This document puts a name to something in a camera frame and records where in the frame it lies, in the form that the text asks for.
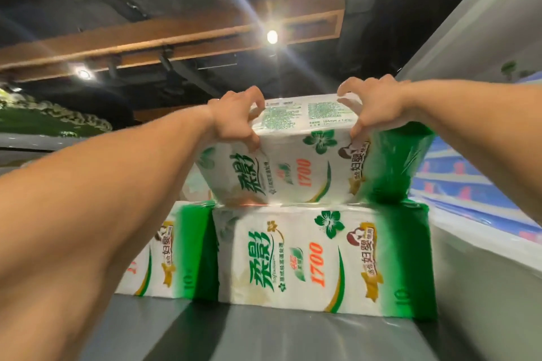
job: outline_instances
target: gray shelf surface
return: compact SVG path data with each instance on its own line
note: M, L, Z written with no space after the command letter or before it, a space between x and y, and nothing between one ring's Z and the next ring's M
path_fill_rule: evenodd
M113 296L81 361L481 361L442 321Z

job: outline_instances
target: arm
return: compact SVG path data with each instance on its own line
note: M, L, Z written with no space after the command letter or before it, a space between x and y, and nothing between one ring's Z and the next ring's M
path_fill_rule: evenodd
M542 87L464 80L397 83L385 76L349 79L339 95L348 91L364 104L353 136L422 122L542 222Z
M0 178L0 348L7 359L77 356L128 264L177 200L196 155L216 140L258 146L248 125L254 102L263 108L257 87L229 92Z

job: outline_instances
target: right hand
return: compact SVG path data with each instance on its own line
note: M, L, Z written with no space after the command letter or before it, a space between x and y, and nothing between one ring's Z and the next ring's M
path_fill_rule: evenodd
M221 142L241 141L250 152L255 151L260 147L260 138L249 122L257 118L265 107L263 94L256 86L240 93L228 91L220 100L209 100L207 108L213 118L214 139Z
M350 77L339 86L339 96L352 92L362 100L360 105L347 98L339 99L340 103L358 115L358 121L350 131L353 143L361 144L374 130L395 129L412 121L405 89L408 83L408 80L397 82L387 74L379 80Z

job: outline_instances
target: green and white package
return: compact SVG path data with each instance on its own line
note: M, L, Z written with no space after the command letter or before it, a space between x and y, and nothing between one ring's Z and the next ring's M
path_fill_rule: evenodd
M425 205L221 207L213 218L221 302L436 318Z
M213 206L211 201L176 202L159 231L130 264L116 292L216 301Z
M205 149L197 165L227 206L403 200L431 131L409 123L376 132L356 149L349 135L356 119L335 94L268 100L253 123L257 152L219 143Z

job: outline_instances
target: dark ceiling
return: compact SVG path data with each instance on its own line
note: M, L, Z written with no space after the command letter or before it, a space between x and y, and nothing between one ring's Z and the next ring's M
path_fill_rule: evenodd
M157 16L183 15L246 0L0 0L0 47L84 32ZM398 70L461 0L346 0L339 39L261 49L185 65L221 92L258 85L265 96L333 92L349 76L378 77ZM162 65L119 69L84 83L58 78L21 85L25 92L73 110L95 113L116 127L132 111L204 103L210 96Z

